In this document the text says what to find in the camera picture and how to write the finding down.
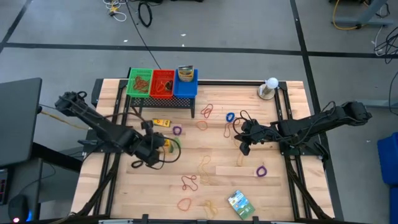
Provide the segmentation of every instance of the blue bin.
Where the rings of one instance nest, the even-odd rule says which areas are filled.
[[[177,98],[194,98],[198,94],[198,70],[193,71],[191,82],[182,82],[178,77],[178,70],[175,70],[174,95]]]
[[[390,223],[398,224],[398,187],[390,189]]]
[[[398,185],[398,133],[378,140],[377,148],[384,183]]]

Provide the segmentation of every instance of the blue rubber band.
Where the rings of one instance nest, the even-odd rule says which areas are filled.
[[[234,118],[235,118],[235,114],[232,113],[232,112],[229,112],[229,113],[226,115],[226,120],[227,120],[227,122],[232,122],[232,121],[234,120]]]

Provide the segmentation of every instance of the red basket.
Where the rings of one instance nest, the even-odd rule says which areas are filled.
[[[153,98],[170,99],[173,97],[174,70],[154,70],[149,95]],[[166,83],[172,81],[172,89],[166,90]]]

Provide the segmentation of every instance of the green basket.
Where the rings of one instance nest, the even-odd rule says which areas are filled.
[[[150,86],[152,84],[152,69],[132,68],[130,70],[129,83],[127,84],[126,94],[135,98],[148,98],[150,93]],[[136,84],[136,77],[141,77],[145,81],[149,81],[148,92],[143,93],[139,90],[134,89]]]

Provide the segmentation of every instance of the black metal frame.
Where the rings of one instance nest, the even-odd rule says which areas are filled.
[[[224,81],[224,80],[199,80],[198,82],[199,85],[234,85],[234,86],[259,86],[261,84],[263,84],[262,81]],[[290,107],[290,100],[289,100],[289,95],[287,93],[287,84],[286,82],[280,82],[279,83],[279,87],[282,90],[283,93],[283,97],[284,97],[284,101],[285,101],[285,107],[287,110],[287,117],[289,119],[292,119],[292,110]],[[120,84],[119,84],[119,90],[118,90],[118,96],[115,102],[115,109],[114,111],[118,111],[118,109],[116,109],[116,107],[118,106],[118,103],[121,100],[121,92],[123,91],[123,88],[121,88]],[[127,96],[126,98],[126,103],[124,105],[124,112],[127,112],[129,109],[129,96]],[[277,115],[278,115],[278,119],[283,119],[283,113],[282,113],[282,109],[281,109],[281,105],[280,105],[280,94],[278,91],[275,92],[275,106],[276,106],[276,110],[277,110]],[[122,125],[126,125],[126,121],[127,121],[127,115],[124,115],[122,117]],[[300,158],[300,154],[294,156],[294,159],[291,158],[291,156],[288,155],[284,155],[283,153],[283,149],[282,147],[286,147],[286,145],[280,145],[281,147],[281,154],[284,156],[285,159],[285,164],[286,166],[288,166],[288,162],[290,162],[291,165],[291,161],[294,160],[296,162],[296,166],[297,166],[297,175],[302,183],[302,185],[305,188],[305,177],[303,174],[303,167],[302,167],[302,162],[301,162],[301,158]],[[120,160],[120,153],[115,155],[115,160],[114,162],[119,162]],[[103,179],[104,176],[106,175],[106,169],[107,166],[109,164],[109,160],[106,161],[104,159],[103,162],[103,170],[101,172],[101,177],[100,179]],[[300,217],[300,212],[299,212],[299,206],[297,203],[297,195],[296,195],[296,191],[295,191],[295,184],[293,182],[293,180],[289,177],[289,175],[287,175],[288,177],[288,182],[289,182],[289,191],[290,191],[290,198],[291,198],[291,202],[292,202],[292,210],[293,210],[293,214],[294,214],[294,220],[295,222],[301,222],[301,223],[340,223],[339,221],[336,220],[314,220],[312,219],[312,214],[311,214],[311,208],[308,204],[308,202],[303,198],[303,202],[304,202],[304,209],[305,209],[305,218],[301,218]],[[109,194],[108,194],[108,200],[106,203],[106,212],[105,212],[105,216],[104,219],[109,219],[110,218],[110,214],[111,214],[111,208],[112,208],[112,203],[113,203],[113,196],[114,196],[114,186],[116,184],[116,177],[112,180],[110,188],[109,188]],[[93,218],[96,218],[98,216],[97,211],[99,211],[100,209],[100,203],[101,201],[98,201],[98,208],[94,210],[94,214],[93,214]],[[181,223],[181,224],[188,224],[188,223],[211,223],[211,224],[225,224],[225,223],[255,223],[255,224],[259,224],[259,223],[271,223],[269,221],[259,221],[258,217],[253,217],[253,221],[223,221],[223,220],[149,220],[148,219],[148,214],[143,214],[142,219],[134,219],[135,223],[143,223],[146,224],[148,222],[150,222],[151,224],[154,223]]]

